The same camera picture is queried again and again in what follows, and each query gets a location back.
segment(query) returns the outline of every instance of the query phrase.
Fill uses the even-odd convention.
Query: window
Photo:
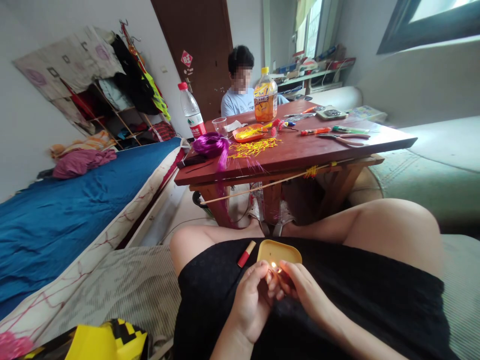
[[[377,54],[480,34],[479,0],[397,0]]]
[[[304,50],[309,58],[316,56],[321,12],[322,0],[317,0],[296,32],[296,52]]]

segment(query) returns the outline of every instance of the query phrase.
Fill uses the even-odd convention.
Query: brown wooden door
[[[151,3],[180,79],[190,81],[203,121],[220,117],[222,97],[230,87],[228,56],[233,49],[227,1]],[[190,67],[182,62],[184,51],[192,56]]]

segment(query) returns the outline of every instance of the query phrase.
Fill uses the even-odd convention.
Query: yellow threads
[[[312,167],[309,167],[307,170],[306,170],[306,174],[303,176],[304,179],[307,179],[307,178],[314,178],[315,176],[317,176],[317,171],[318,171],[318,166],[317,165],[314,165]]]
[[[235,135],[235,138],[239,139],[239,140],[243,140],[243,139],[246,139],[246,138],[251,138],[251,137],[254,137],[255,135],[258,135],[258,134],[261,134],[261,133],[267,131],[267,129],[271,128],[271,127],[272,127],[272,123],[269,123],[269,124],[267,124],[265,126],[262,126],[262,127],[248,126],[245,130],[237,133]]]
[[[229,156],[232,159],[256,157],[262,151],[277,146],[277,142],[281,141],[273,137],[262,139],[255,142],[231,143],[230,149],[235,149],[236,153]]]

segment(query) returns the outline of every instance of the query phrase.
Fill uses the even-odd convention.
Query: bottle label
[[[205,130],[205,124],[204,120],[202,119],[202,114],[198,113],[196,115],[188,116],[186,120],[195,139],[207,132],[207,130]]]
[[[273,83],[265,83],[255,88],[253,92],[255,103],[255,118],[257,122],[271,121],[277,116],[277,92]]]

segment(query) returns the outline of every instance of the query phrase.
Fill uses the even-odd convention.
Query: plastic water bottle
[[[186,121],[188,122],[188,126],[190,126],[193,137],[197,139],[200,135],[207,132],[205,130],[202,114],[200,114],[199,105],[190,93],[186,82],[179,83],[178,88],[180,89],[180,103],[183,108],[183,113],[185,114]]]
[[[277,83],[269,76],[269,68],[261,68],[261,78],[253,92],[255,118],[258,123],[272,121],[277,116]]]

